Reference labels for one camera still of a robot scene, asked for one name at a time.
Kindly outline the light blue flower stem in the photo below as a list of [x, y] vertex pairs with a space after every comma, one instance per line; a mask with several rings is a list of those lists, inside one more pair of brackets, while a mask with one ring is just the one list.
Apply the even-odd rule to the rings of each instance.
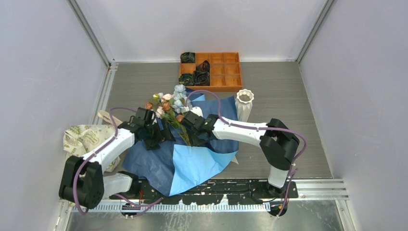
[[179, 84], [174, 87], [172, 99], [174, 100], [172, 108], [177, 114], [186, 113], [192, 109], [191, 101], [187, 100], [187, 92], [184, 85]]

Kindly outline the orange rose flower stem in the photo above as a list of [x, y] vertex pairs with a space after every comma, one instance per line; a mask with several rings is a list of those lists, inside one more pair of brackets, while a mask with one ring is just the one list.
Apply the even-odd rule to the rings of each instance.
[[187, 146], [192, 146], [187, 130], [181, 124], [184, 114], [179, 108], [173, 108], [172, 100], [164, 100], [163, 102], [152, 100], [145, 104], [145, 108], [148, 110], [153, 110], [156, 117], [161, 119], [162, 122], [169, 124], [184, 140]]

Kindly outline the beige ribbon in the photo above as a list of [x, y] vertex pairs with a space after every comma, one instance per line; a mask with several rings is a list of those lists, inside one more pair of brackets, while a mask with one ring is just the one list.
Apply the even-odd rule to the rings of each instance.
[[104, 111], [104, 110], [99, 110], [99, 111], [97, 112], [97, 116], [98, 116], [100, 119], [102, 119], [103, 121], [105, 121], [105, 122], [107, 122], [107, 123], [109, 123], [109, 124], [111, 124], [111, 125], [113, 125], [114, 123], [115, 123], [116, 125], [120, 125], [120, 124], [123, 123], [122, 120], [116, 118], [115, 116], [111, 116], [109, 112]]

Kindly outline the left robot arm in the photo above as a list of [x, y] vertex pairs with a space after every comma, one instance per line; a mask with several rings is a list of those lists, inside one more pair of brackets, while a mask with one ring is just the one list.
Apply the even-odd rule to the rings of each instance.
[[136, 198], [140, 194], [138, 176], [125, 171], [104, 176], [104, 172], [117, 157], [139, 141], [146, 149], [156, 150], [161, 143], [175, 140], [165, 121], [157, 123], [155, 117], [154, 111], [140, 107], [129, 121], [115, 124], [114, 134], [98, 147], [82, 157], [69, 157], [65, 162], [59, 197], [73, 202], [78, 209], [94, 209], [103, 198], [113, 195]]

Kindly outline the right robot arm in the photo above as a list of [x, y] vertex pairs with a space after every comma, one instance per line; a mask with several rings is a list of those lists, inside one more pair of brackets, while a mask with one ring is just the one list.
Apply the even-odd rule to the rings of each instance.
[[270, 164], [268, 194], [278, 198], [285, 193], [300, 141], [280, 120], [273, 118], [268, 123], [247, 123], [214, 114], [204, 118], [188, 112], [181, 124], [200, 142], [231, 140], [259, 147]]

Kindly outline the blue paper flower bouquet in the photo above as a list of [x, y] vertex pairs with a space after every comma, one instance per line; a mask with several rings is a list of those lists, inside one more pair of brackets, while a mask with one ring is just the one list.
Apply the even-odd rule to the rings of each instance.
[[222, 172], [239, 150], [238, 141], [212, 140], [202, 146], [187, 146], [173, 129], [175, 141], [165, 141], [156, 150], [144, 142], [133, 145], [122, 167], [148, 180], [164, 196], [183, 193]]

